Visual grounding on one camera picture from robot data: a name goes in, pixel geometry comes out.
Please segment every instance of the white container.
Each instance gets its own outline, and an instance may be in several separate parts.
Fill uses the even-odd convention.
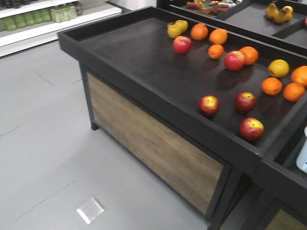
[[[305,135],[307,137],[307,126],[304,129]],[[305,141],[297,159],[296,159],[297,167],[303,172],[307,173],[307,140]]]
[[[137,10],[146,6],[156,6],[156,0],[111,0],[110,2],[115,3],[119,6],[125,7],[129,10]]]

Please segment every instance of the floor drain cover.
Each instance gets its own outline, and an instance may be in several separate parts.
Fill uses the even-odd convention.
[[[102,205],[94,197],[91,197],[77,209],[77,212],[85,223],[90,224],[105,210],[106,209],[102,207]]]

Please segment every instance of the white shelf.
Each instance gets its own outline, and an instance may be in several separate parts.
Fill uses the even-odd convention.
[[[61,4],[69,3],[72,1],[73,0],[40,0],[37,2],[32,2],[29,5],[21,5],[21,7],[18,9],[14,9],[14,8],[5,9],[4,8],[0,11],[0,18],[5,18],[8,16],[13,16],[16,14],[25,13],[29,11],[36,11],[39,9],[61,5]]]
[[[62,23],[47,22],[0,32],[0,57],[57,39],[57,32],[121,14],[122,10],[105,2],[95,1],[91,8],[83,7],[83,15]]]

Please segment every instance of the orange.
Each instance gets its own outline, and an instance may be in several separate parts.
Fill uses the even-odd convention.
[[[262,82],[261,88],[265,94],[275,95],[282,90],[283,84],[277,78],[267,78]]]
[[[300,66],[292,71],[291,80],[294,83],[298,83],[307,86],[307,66]]]
[[[306,92],[304,86],[298,83],[287,84],[283,91],[283,97],[290,102],[297,102]]]
[[[208,49],[209,57],[215,60],[219,59],[224,54],[224,52],[224,47],[222,47],[221,45],[212,45]]]
[[[198,23],[191,29],[191,37],[196,41],[205,39],[208,35],[208,28],[205,23]]]
[[[228,34],[225,29],[215,29],[209,35],[209,41],[212,44],[222,45],[227,41]]]
[[[259,53],[254,47],[245,46],[245,47],[239,49],[239,51],[244,54],[245,65],[247,65],[247,66],[254,64],[258,60]]]

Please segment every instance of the red apple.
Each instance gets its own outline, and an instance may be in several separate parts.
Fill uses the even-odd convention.
[[[252,117],[246,118],[240,123],[239,133],[245,140],[255,141],[259,139],[264,131],[263,124]]]
[[[226,54],[224,64],[230,71],[238,71],[243,68],[245,56],[242,52],[234,50]]]
[[[201,113],[207,118],[213,117],[213,115],[217,113],[219,107],[220,101],[213,95],[203,96],[199,101]]]
[[[186,54],[191,48],[192,42],[186,36],[178,36],[174,39],[173,47],[176,53]]]
[[[251,92],[241,92],[236,96],[236,110],[245,114],[249,112],[256,104],[256,97]]]

